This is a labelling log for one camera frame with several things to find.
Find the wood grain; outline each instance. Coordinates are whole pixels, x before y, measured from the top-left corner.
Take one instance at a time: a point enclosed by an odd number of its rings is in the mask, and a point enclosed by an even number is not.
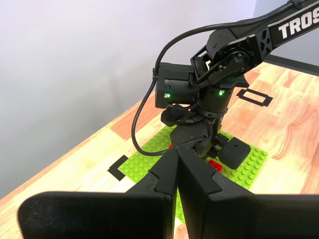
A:
[[[123,140],[128,140],[131,137],[132,122],[140,103],[141,102],[136,104],[137,107],[135,106],[135,109],[133,111],[131,111],[129,114],[127,114],[125,117],[123,117],[118,122],[116,122],[113,126],[111,126],[111,130],[113,130],[120,137],[122,137]],[[139,131],[141,128],[143,128],[148,122],[150,122],[151,119],[153,119],[154,117],[162,113],[163,109],[155,108],[154,105],[155,105],[155,93],[153,92],[142,109],[142,112],[140,114],[140,117],[136,126],[136,132]]]
[[[250,89],[273,97],[268,107],[239,99],[235,89],[222,129],[267,152],[269,158],[251,187],[254,193],[319,193],[319,77],[263,63],[246,75]],[[163,123],[152,93],[138,123],[140,145]],[[107,170],[136,150],[130,139],[139,103],[0,200],[0,238],[21,239],[16,213],[28,197],[44,191],[126,192],[133,182]],[[187,229],[175,220],[175,238]]]

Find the white wall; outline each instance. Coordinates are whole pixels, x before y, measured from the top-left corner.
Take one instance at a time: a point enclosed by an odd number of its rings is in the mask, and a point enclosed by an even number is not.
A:
[[[0,198],[145,94],[162,47],[255,0],[10,0],[0,7]],[[188,64],[209,33],[173,47]]]
[[[254,17],[264,15],[284,4],[287,0],[257,0]],[[319,29],[300,36],[274,50],[271,54],[319,66]]]

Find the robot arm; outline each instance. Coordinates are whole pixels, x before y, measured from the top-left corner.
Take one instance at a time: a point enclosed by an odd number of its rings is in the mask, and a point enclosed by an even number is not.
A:
[[[187,145],[200,157],[218,155],[227,166],[237,168],[249,154],[250,147],[238,139],[234,138],[234,143],[233,139],[227,141],[218,135],[234,88],[249,87],[244,77],[246,72],[261,64],[275,48],[318,26],[319,0],[290,0],[286,5],[258,18],[206,26],[176,37],[160,53],[152,85],[134,118],[134,146],[148,156],[166,152],[143,151],[135,138],[138,116],[156,85],[156,107],[165,109],[161,121],[168,126],[177,125],[170,135],[172,145]],[[216,31],[191,58],[191,65],[161,62],[173,44],[209,30]]]

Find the red lego brick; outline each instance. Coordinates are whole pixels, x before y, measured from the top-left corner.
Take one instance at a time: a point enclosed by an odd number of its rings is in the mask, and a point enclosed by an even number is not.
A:
[[[209,160],[208,162],[211,166],[217,169],[218,172],[221,172],[223,170],[223,165],[220,165],[219,163],[215,162],[214,160]]]

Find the lego baseplate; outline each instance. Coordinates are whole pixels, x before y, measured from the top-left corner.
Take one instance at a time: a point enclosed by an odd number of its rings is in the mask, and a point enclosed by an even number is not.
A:
[[[172,132],[173,129],[174,127],[165,126],[152,139],[150,139],[142,147],[142,149],[149,152],[167,149],[171,144],[169,134]],[[219,133],[229,139],[233,137],[223,131],[220,131]],[[229,167],[221,163],[218,157],[213,158],[214,161],[223,165],[223,170],[221,171],[222,175],[246,189],[250,188],[268,156],[267,152],[264,152],[252,145],[250,145],[250,148],[250,154],[236,170],[230,169]],[[148,173],[148,171],[159,160],[159,158],[160,156],[150,157],[136,152],[119,167],[119,170],[130,179],[132,179],[135,183],[137,183]],[[185,217],[178,191],[176,202],[176,217],[183,223],[185,223]]]

